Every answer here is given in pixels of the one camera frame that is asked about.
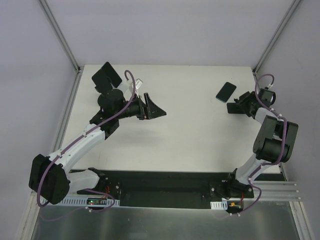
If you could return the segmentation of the black round base phone holder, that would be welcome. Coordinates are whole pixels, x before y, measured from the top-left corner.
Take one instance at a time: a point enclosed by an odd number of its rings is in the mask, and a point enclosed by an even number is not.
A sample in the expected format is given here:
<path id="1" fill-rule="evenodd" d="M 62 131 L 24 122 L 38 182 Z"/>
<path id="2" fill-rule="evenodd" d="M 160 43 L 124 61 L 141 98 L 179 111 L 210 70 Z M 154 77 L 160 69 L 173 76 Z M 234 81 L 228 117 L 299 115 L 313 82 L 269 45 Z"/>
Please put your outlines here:
<path id="1" fill-rule="evenodd" d="M 100 94 L 97 99 L 97 103 L 100 106 L 100 108 L 106 108 L 107 106 L 113 103 L 108 95 L 112 89 L 98 88 L 97 86 L 95 86 L 94 88 Z"/>

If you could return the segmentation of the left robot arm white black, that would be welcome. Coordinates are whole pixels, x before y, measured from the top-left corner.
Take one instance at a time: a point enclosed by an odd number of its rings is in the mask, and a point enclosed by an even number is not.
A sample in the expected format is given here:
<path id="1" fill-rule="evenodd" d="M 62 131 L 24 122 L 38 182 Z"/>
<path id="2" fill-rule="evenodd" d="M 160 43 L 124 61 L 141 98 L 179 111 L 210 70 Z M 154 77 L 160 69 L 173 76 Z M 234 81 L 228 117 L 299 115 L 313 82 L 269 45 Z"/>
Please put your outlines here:
<path id="1" fill-rule="evenodd" d="M 74 165 L 109 138 L 120 126 L 120 119 L 137 117 L 139 120 L 153 120 L 167 114 L 150 99 L 148 93 L 144 93 L 144 100 L 135 93 L 125 100 L 121 90 L 112 89 L 98 97 L 98 104 L 100 110 L 66 147 L 48 156 L 38 154 L 33 159 L 28 185 L 36 192 L 39 207 L 56 205 L 69 193 L 78 191 L 104 194 L 107 177 L 102 171 L 90 167 L 71 172 Z"/>

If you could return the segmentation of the black phone blue edge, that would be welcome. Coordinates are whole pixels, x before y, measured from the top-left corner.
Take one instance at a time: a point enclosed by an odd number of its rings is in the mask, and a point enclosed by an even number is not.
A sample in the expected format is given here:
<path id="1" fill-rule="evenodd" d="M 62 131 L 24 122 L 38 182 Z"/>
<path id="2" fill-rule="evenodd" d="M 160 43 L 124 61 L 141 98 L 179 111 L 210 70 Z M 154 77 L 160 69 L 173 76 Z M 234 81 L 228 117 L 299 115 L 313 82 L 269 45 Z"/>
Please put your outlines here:
<path id="1" fill-rule="evenodd" d="M 122 79 L 119 74 L 115 71 L 112 65 L 107 61 L 102 67 L 101 70 L 104 74 L 110 78 L 110 83 L 114 88 L 118 88 L 122 83 Z"/>

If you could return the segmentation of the black phone teal edge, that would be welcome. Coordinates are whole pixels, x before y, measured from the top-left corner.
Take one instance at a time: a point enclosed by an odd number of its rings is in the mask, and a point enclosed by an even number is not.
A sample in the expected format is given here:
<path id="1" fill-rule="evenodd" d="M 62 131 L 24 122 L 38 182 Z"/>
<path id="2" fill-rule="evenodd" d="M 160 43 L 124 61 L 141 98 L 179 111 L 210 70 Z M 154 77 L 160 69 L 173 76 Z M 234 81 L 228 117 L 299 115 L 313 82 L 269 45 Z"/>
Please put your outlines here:
<path id="1" fill-rule="evenodd" d="M 226 82 L 222 88 L 219 90 L 219 92 L 216 94 L 215 98 L 223 103 L 226 103 L 229 98 L 232 96 L 234 91 L 236 90 L 237 86 Z"/>

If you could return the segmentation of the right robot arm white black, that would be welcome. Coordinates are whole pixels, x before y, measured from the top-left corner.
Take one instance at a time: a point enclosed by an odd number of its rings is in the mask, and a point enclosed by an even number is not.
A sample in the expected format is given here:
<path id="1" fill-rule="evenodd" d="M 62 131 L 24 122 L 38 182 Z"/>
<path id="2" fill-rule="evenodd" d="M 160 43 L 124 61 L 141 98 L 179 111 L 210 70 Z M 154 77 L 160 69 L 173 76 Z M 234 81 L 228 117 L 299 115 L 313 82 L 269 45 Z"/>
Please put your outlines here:
<path id="1" fill-rule="evenodd" d="M 261 127 L 253 143 L 253 155 L 222 184 L 226 198 L 252 198 L 253 181 L 266 169 L 291 158 L 299 126 L 271 108 L 275 101 L 276 93 L 263 88 L 246 92 L 227 104 L 229 114 L 247 115 Z"/>

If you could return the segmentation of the white folding phone stand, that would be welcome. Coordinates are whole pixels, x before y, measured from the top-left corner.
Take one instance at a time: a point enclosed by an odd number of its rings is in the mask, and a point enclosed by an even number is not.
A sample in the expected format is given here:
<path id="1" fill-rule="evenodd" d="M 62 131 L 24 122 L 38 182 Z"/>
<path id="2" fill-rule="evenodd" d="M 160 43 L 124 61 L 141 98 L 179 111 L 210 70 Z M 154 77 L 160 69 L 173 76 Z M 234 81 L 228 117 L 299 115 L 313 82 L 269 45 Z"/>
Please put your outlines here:
<path id="1" fill-rule="evenodd" d="M 117 89 L 121 90 L 123 93 L 125 93 L 128 90 L 128 84 L 125 81 L 122 81 Z"/>

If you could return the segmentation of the black folding phone stand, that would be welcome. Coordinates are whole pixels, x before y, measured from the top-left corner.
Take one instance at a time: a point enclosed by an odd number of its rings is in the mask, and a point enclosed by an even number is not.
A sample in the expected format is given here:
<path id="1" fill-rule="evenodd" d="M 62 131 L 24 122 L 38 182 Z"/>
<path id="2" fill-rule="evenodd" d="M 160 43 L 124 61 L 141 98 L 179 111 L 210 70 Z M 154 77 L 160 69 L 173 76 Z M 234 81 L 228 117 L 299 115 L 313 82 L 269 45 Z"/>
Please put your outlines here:
<path id="1" fill-rule="evenodd" d="M 238 107 L 238 105 L 240 104 L 242 104 L 242 102 L 236 102 L 236 100 L 237 100 L 238 98 L 234 98 L 233 99 L 233 102 L 228 102 L 227 104 L 226 104 L 226 106 L 227 106 L 227 112 L 229 113 L 229 114 L 240 114 L 240 110 L 239 110 L 239 107 Z"/>

